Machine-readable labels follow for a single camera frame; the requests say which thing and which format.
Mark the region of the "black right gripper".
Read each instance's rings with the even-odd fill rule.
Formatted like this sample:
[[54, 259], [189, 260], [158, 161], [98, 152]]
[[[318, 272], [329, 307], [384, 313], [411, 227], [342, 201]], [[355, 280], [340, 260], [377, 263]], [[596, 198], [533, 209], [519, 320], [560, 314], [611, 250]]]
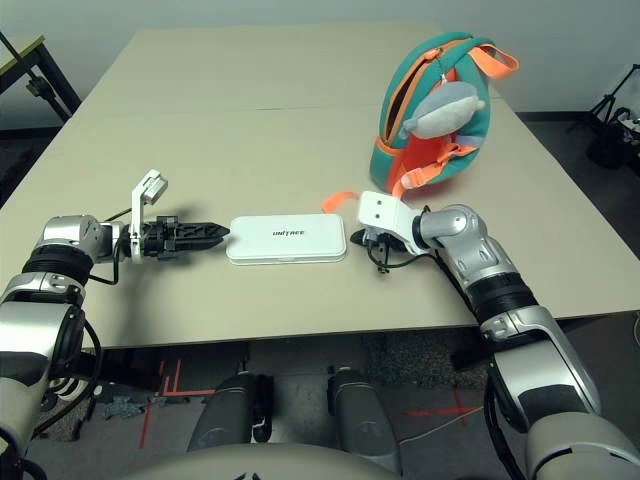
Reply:
[[373, 256], [391, 252], [408, 252], [405, 244], [395, 236], [370, 227], [355, 231], [351, 234], [349, 241], [355, 245], [364, 246]]

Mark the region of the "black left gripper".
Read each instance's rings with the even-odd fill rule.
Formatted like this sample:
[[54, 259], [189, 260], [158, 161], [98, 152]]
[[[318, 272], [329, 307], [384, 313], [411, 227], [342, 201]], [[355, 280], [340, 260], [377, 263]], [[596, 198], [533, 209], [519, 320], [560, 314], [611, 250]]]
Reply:
[[[175, 215], [157, 216], [154, 221], [144, 223], [141, 248], [143, 255], [159, 261], [176, 258], [178, 225], [178, 217]], [[180, 251], [203, 251], [219, 245], [230, 230], [213, 222], [185, 222], [180, 224], [179, 232], [181, 237], [202, 237], [180, 239]]]

